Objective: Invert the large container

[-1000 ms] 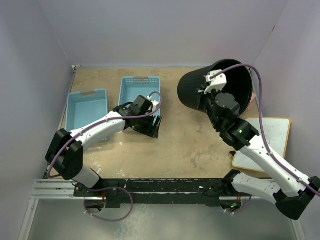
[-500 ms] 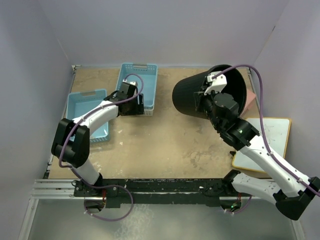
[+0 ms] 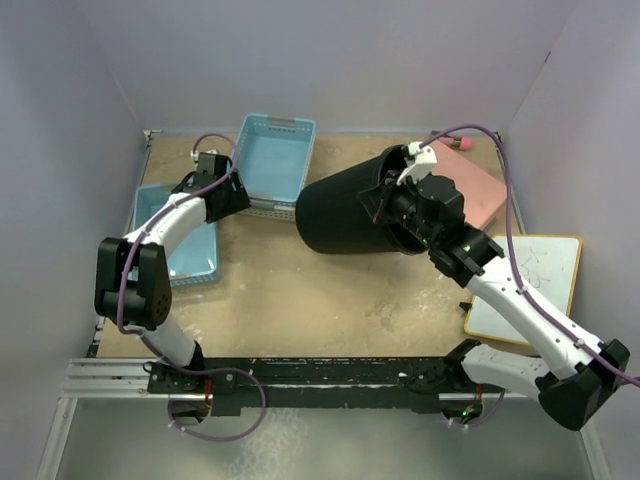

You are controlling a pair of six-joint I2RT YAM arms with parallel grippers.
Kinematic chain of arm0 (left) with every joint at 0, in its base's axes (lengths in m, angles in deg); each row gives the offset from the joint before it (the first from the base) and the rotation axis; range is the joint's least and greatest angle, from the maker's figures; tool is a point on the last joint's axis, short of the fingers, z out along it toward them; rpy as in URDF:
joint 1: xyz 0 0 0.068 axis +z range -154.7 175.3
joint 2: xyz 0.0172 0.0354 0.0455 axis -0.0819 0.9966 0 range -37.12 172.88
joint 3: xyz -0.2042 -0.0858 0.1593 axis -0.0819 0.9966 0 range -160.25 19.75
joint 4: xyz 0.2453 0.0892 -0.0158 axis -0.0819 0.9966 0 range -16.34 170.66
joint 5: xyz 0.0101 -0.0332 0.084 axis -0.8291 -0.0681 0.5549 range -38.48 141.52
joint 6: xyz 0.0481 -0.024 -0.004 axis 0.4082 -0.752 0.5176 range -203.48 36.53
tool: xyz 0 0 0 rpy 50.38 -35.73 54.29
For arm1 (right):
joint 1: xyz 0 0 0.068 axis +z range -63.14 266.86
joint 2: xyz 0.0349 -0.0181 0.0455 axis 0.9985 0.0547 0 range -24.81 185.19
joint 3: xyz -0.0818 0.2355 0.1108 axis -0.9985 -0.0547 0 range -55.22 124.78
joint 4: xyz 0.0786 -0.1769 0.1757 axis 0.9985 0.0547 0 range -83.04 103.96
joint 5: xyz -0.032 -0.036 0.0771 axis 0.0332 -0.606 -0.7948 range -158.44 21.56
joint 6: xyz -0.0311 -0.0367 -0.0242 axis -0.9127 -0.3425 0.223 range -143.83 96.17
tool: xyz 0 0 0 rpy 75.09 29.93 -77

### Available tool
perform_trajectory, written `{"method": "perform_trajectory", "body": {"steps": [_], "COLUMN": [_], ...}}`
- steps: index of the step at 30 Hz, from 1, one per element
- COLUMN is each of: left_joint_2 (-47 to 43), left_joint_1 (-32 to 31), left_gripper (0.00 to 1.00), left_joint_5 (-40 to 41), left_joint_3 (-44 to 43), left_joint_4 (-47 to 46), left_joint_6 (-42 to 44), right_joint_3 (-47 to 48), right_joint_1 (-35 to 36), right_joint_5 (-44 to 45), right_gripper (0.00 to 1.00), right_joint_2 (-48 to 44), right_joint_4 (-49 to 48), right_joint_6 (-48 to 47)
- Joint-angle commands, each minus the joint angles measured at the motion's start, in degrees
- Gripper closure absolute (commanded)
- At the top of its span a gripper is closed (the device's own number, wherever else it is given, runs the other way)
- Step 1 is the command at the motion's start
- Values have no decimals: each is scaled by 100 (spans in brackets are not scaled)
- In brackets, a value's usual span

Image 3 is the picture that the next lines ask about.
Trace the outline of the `pink perforated basket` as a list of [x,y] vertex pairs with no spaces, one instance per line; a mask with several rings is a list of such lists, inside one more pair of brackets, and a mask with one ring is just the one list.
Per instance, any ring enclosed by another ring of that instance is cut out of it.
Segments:
[[505,210],[506,186],[493,142],[476,138],[469,151],[453,150],[440,141],[430,147],[438,164],[434,175],[452,179],[464,196],[464,213],[471,225],[487,229]]

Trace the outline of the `light blue perforated basket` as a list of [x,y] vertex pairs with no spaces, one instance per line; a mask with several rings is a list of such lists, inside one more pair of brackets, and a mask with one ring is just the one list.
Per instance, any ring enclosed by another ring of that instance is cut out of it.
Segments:
[[[135,230],[161,210],[174,184],[151,184],[136,190],[131,229]],[[219,248],[216,225],[201,224],[168,257],[173,288],[213,283],[219,280]]]

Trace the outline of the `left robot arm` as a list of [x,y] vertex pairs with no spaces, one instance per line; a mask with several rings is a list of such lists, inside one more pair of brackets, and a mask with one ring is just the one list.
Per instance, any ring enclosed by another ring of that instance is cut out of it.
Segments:
[[107,237],[97,252],[94,307],[118,331],[134,336],[171,369],[184,392],[202,387],[212,370],[202,348],[171,316],[167,259],[198,227],[248,209],[250,199],[238,160],[201,153],[197,167],[171,190],[149,220],[122,238]]

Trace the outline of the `blue basket nested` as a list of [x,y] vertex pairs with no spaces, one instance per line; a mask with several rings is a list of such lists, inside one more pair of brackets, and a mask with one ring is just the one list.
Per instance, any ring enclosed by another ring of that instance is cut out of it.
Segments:
[[234,156],[249,198],[294,202],[306,183],[316,136],[310,119],[250,113]]

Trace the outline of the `white perforated basket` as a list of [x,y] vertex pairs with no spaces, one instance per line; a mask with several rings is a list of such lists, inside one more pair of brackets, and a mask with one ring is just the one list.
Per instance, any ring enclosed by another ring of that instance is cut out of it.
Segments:
[[243,215],[269,218],[287,222],[295,221],[294,202],[276,202],[273,199],[251,198],[250,206],[242,211]]

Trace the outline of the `large black ribbed bin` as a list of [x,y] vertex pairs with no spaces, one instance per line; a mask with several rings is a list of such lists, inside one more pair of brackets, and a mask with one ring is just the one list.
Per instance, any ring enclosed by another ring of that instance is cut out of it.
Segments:
[[304,187],[295,207],[295,224],[303,242],[321,254],[424,253],[425,244],[400,224],[373,224],[358,199],[360,192],[376,187],[387,171],[405,167],[401,146],[393,145]]

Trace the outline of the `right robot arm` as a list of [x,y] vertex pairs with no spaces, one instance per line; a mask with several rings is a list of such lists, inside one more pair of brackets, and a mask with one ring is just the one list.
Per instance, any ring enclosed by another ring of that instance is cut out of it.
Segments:
[[417,184],[393,176],[358,195],[372,222],[397,224],[426,247],[436,268],[484,300],[535,349],[538,359],[472,347],[445,366],[456,391],[491,384],[538,400],[559,425],[579,431],[632,377],[628,348],[574,323],[522,279],[513,255],[466,222],[453,180],[427,175]]

